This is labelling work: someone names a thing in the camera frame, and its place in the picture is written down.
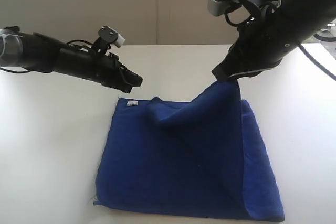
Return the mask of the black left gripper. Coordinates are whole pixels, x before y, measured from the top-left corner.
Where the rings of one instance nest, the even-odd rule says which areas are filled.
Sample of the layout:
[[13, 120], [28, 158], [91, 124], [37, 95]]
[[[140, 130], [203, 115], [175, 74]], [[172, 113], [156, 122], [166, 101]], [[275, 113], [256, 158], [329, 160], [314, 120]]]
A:
[[133, 87], [140, 87], [143, 82], [140, 75], [124, 68], [115, 56], [99, 57], [73, 47], [60, 49], [54, 72], [96, 82], [123, 93], [130, 93]]

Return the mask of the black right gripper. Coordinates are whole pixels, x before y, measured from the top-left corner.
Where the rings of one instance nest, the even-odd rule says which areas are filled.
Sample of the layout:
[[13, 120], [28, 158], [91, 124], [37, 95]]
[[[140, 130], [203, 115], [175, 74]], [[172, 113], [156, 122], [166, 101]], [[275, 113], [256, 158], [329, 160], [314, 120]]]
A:
[[261, 17], [245, 22], [238, 40], [212, 74], [218, 81], [255, 77], [278, 66], [301, 43], [299, 6], [264, 6]]

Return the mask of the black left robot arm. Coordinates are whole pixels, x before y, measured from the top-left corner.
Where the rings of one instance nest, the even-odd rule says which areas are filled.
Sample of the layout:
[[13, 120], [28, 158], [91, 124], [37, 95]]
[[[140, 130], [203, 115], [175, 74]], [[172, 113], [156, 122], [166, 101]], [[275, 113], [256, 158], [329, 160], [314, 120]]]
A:
[[57, 72], [130, 93], [143, 79], [109, 51], [113, 45], [120, 48], [123, 44], [121, 34], [109, 26], [99, 29], [93, 43], [80, 39], [62, 42], [39, 33], [23, 33], [18, 26], [5, 27], [1, 29], [1, 70], [13, 73], [12, 68], [18, 67], [22, 73]]

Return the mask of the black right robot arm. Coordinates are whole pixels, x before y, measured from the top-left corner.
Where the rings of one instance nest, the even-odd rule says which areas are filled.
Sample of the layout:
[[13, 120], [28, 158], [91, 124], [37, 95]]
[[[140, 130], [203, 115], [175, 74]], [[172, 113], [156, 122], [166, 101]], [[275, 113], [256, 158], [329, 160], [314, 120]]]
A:
[[239, 36], [212, 71], [218, 81], [254, 77], [335, 20], [335, 0], [208, 0]]

